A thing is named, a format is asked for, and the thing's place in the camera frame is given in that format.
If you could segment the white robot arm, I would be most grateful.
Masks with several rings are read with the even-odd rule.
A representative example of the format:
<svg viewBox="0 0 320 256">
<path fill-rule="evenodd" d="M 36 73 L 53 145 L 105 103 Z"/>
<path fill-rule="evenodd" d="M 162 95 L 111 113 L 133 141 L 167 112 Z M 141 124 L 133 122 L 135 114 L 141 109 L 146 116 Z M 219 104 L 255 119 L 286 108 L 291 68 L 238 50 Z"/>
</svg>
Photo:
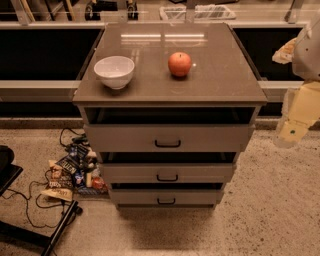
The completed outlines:
<svg viewBox="0 0 320 256">
<path fill-rule="evenodd" d="M 295 146 L 320 118 L 320 16 L 316 14 L 299 32 L 277 50 L 272 60 L 292 64 L 292 71 L 304 80 L 298 89 L 288 89 L 274 144 Z"/>
</svg>

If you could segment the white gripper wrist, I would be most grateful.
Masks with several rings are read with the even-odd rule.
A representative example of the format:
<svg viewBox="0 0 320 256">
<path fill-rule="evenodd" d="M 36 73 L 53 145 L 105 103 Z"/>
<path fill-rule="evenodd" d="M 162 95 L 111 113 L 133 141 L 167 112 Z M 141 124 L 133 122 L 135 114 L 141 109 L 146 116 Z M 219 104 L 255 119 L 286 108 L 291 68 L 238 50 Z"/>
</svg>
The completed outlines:
<svg viewBox="0 0 320 256">
<path fill-rule="evenodd" d="M 298 144 L 320 118 L 320 82 L 305 81 L 298 89 L 289 89 L 284 115 L 277 124 L 273 142 L 288 149 Z"/>
</svg>

